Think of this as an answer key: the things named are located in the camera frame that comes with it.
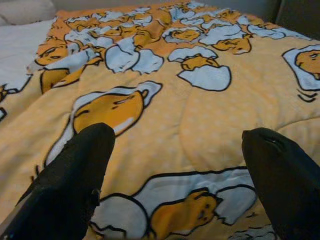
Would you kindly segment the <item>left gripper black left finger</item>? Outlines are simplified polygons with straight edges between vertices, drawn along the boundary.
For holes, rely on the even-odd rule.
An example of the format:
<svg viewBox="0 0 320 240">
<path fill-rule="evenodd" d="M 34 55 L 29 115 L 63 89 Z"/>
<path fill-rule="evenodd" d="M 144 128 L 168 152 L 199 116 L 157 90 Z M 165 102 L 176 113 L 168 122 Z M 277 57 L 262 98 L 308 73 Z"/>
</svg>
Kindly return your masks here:
<svg viewBox="0 0 320 240">
<path fill-rule="evenodd" d="M 3 240 L 81 240 L 100 204 L 115 132 L 95 123 L 75 134 L 37 172 L 13 211 L 1 223 Z"/>
</svg>

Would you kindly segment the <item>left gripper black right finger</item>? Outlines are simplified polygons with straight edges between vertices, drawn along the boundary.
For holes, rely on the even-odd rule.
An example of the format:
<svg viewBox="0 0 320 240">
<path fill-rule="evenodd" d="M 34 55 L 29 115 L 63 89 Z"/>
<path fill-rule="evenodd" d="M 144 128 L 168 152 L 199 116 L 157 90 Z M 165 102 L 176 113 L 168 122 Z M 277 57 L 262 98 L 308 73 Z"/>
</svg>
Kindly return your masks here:
<svg viewBox="0 0 320 240">
<path fill-rule="evenodd" d="M 320 238 L 320 167 L 293 140 L 269 128 L 242 132 L 255 191 L 282 240 Z"/>
</svg>

